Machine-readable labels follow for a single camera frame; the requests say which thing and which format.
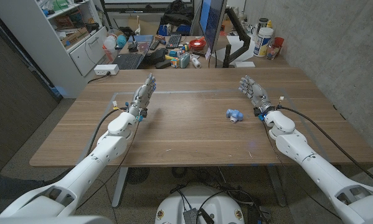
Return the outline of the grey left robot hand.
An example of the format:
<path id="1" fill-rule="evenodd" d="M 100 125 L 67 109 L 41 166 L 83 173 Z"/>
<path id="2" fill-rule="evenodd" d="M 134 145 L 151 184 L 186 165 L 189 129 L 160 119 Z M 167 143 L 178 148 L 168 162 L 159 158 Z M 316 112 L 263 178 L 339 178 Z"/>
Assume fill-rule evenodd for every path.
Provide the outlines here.
<path id="1" fill-rule="evenodd" d="M 156 89 L 156 79 L 152 73 L 145 82 L 134 92 L 131 104 L 128 107 L 128 112 L 133 116 L 142 118 L 147 117 L 147 107 L 149 100 Z"/>

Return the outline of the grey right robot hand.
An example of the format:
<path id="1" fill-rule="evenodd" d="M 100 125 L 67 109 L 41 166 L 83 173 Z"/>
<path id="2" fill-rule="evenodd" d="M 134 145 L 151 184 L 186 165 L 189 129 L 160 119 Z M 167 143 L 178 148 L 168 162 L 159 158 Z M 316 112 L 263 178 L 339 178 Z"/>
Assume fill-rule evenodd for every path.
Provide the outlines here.
<path id="1" fill-rule="evenodd" d="M 238 89 L 251 100 L 255 116 L 264 117 L 275 110 L 268 93 L 255 80 L 246 75 L 241 78 L 239 83 Z"/>

